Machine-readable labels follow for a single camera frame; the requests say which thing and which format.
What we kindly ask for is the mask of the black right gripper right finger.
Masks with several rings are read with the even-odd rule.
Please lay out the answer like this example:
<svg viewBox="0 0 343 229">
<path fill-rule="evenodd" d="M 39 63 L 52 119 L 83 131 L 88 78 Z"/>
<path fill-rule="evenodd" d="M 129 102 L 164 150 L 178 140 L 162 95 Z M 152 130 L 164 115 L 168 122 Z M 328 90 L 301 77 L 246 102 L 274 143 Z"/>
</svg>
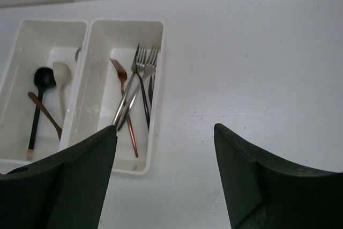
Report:
<svg viewBox="0 0 343 229">
<path fill-rule="evenodd" d="M 258 147 L 223 124 L 214 146 L 232 228 L 342 228 L 342 174 Z"/>
</svg>

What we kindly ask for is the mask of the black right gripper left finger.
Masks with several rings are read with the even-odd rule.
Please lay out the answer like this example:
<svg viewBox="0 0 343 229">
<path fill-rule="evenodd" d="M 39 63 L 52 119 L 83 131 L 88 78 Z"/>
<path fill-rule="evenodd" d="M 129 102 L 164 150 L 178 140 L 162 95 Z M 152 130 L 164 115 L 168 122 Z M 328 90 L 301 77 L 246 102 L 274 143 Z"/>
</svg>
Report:
<svg viewBox="0 0 343 229">
<path fill-rule="evenodd" d="M 1 228 L 97 228 L 114 163 L 117 131 L 1 175 Z"/>
</svg>

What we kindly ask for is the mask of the brown wooden spoon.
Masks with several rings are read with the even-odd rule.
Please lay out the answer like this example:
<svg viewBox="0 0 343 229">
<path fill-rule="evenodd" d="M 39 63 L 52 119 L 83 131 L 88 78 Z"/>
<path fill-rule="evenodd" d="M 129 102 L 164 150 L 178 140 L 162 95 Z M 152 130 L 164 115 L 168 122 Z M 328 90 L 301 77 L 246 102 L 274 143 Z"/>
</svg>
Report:
<svg viewBox="0 0 343 229">
<path fill-rule="evenodd" d="M 62 135 L 62 128 L 57 124 L 57 122 L 54 120 L 54 118 L 51 116 L 51 114 L 48 112 L 44 104 L 42 103 L 41 100 L 33 93 L 33 92 L 28 92 L 28 97 L 36 104 L 37 108 L 44 113 L 44 115 L 47 117 L 47 119 L 52 123 L 54 126 L 58 139 L 61 139 Z"/>
</svg>

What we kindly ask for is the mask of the black plastic ladle spoon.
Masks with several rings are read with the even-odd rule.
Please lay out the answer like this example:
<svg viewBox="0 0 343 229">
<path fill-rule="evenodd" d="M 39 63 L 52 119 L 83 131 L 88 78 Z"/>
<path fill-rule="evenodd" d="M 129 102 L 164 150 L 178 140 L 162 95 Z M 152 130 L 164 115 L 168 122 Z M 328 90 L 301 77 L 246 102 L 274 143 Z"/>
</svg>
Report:
<svg viewBox="0 0 343 229">
<path fill-rule="evenodd" d="M 39 100 L 42 101 L 45 91 L 52 89 L 56 86 L 53 70 L 49 67 L 38 68 L 34 74 L 33 83 L 38 89 L 38 98 Z M 40 110 L 36 107 L 34 118 L 33 118 L 33 123 L 32 123 L 31 135 L 29 139 L 29 145 L 28 145 L 28 153 L 30 154 L 33 153 L 33 150 L 34 150 L 39 116 L 40 116 Z"/>
</svg>

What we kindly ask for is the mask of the beige plastic spoon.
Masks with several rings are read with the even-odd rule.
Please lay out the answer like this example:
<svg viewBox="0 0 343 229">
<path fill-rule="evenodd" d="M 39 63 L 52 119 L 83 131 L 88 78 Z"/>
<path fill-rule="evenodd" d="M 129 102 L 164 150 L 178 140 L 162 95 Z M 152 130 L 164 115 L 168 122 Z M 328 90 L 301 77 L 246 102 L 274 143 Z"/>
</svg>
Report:
<svg viewBox="0 0 343 229">
<path fill-rule="evenodd" d="M 58 91 L 59 105 L 61 110 L 62 123 L 65 120 L 65 100 L 63 87 L 71 81 L 71 71 L 69 66 L 64 62 L 54 62 L 53 63 L 53 74 L 56 82 L 56 87 Z"/>
</svg>

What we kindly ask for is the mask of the copper metal fork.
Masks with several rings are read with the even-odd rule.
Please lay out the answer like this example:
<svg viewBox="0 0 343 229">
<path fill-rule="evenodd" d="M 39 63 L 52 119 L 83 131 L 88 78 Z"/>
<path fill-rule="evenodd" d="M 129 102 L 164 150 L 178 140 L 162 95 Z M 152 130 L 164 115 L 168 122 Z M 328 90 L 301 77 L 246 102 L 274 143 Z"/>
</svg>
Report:
<svg viewBox="0 0 343 229">
<path fill-rule="evenodd" d="M 113 125 L 118 127 L 118 123 L 120 121 L 120 118 L 123 117 L 124 111 L 123 108 L 125 107 L 125 105 L 127 104 L 127 98 L 128 98 L 128 93 L 130 91 L 130 87 L 133 81 L 133 78 L 135 76 L 135 73 L 132 72 L 131 76 L 129 78 L 129 81 L 126 84 L 126 87 L 124 87 L 124 83 L 127 81 L 128 79 L 128 75 L 126 70 L 123 68 L 123 66 L 119 63 L 118 60 L 111 58 L 110 59 L 112 65 L 114 66 L 116 72 L 117 72 L 117 76 L 120 80 L 121 83 L 121 94 L 122 94 L 122 98 L 120 100 L 120 104 L 117 108 L 117 111 L 115 113 L 114 119 L 113 119 Z M 128 130 L 129 130 L 129 134 L 130 134 L 130 138 L 132 141 L 132 147 L 133 147 L 133 151 L 135 153 L 135 157 L 138 158 L 138 149 L 137 149 L 137 143 L 136 143 L 136 139 L 135 139 L 135 135 L 133 132 L 133 125 L 130 119 L 130 116 L 128 115 L 128 117 L 125 119 L 127 125 L 128 125 Z"/>
</svg>

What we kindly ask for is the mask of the dark wooden fork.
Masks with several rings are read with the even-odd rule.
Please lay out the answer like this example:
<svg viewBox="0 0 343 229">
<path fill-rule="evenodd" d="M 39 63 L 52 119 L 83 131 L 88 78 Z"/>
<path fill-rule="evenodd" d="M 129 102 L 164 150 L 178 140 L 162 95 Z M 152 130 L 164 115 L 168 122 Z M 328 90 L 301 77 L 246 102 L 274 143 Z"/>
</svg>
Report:
<svg viewBox="0 0 343 229">
<path fill-rule="evenodd" d="M 149 101 L 150 101 L 151 106 L 152 106 L 153 91 L 154 91 L 154 79 L 155 79 L 155 75 L 151 75 L 149 86 L 148 86 L 148 97 L 149 97 Z"/>
</svg>

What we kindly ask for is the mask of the silver metal fork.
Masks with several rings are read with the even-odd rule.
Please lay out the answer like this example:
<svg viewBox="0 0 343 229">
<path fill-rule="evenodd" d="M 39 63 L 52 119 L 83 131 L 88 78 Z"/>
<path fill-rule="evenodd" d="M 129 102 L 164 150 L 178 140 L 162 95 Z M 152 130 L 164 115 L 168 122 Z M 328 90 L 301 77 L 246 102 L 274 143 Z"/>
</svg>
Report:
<svg viewBox="0 0 343 229">
<path fill-rule="evenodd" d="M 140 73 L 140 75 L 143 78 L 143 83 L 144 83 L 144 81 L 149 76 L 154 75 L 156 72 L 156 63 L 158 59 L 159 48 L 157 46 L 153 46 L 148 56 L 147 56 L 146 48 L 141 47 L 141 52 L 142 52 L 140 54 L 141 61 L 145 61 L 145 67 L 144 67 L 143 72 Z M 117 127 L 118 131 L 121 130 L 123 124 L 126 122 L 125 119 L 128 117 L 128 115 L 131 112 L 131 109 L 136 99 L 136 96 L 138 94 L 138 91 L 141 91 L 140 82 L 138 83 L 134 91 L 132 92 L 131 96 L 127 98 L 127 104 L 123 108 L 123 111 L 124 111 L 123 117 L 120 118 L 120 121 L 118 123 L 118 127 Z"/>
</svg>

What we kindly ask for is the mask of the black handled fork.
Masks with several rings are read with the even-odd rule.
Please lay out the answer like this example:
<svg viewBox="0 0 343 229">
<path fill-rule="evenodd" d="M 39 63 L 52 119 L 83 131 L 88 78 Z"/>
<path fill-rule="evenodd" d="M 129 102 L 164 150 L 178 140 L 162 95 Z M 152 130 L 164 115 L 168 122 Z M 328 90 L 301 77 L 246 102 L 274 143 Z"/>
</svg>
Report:
<svg viewBox="0 0 343 229">
<path fill-rule="evenodd" d="M 138 76 L 139 82 L 140 82 L 140 88 L 141 88 L 141 93 L 142 93 L 146 123 L 147 123 L 147 128 L 149 130 L 150 129 L 150 114 L 149 114 L 149 110 L 148 110 L 148 103 L 147 103 L 147 99 L 146 99 L 146 93 L 145 93 L 143 78 L 139 74 L 140 73 L 139 66 L 135 65 L 135 68 L 136 68 L 136 75 Z"/>
</svg>

